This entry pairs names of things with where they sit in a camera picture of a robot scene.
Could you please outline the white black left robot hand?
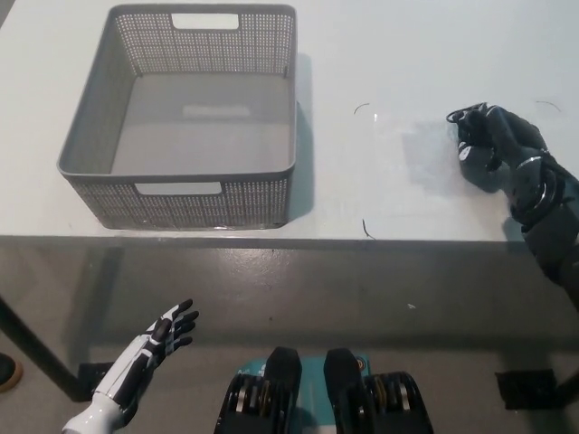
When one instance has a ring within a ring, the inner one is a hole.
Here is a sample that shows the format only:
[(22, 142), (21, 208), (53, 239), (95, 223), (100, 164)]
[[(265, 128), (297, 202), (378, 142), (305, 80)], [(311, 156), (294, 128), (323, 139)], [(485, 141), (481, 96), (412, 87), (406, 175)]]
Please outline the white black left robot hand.
[(149, 328), (137, 335), (109, 368), (94, 391), (121, 408), (139, 401), (154, 371), (179, 348), (190, 345), (199, 312), (191, 298), (159, 316)]

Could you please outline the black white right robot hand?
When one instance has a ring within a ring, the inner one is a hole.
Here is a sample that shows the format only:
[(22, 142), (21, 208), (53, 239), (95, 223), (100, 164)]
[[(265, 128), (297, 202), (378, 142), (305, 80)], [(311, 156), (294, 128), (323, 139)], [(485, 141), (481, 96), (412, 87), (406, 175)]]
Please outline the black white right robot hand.
[(499, 105), (482, 102), (460, 108), (446, 121), (457, 129), (461, 174), (483, 189), (494, 183), (493, 174), (501, 166), (517, 167), (549, 153), (537, 126)]

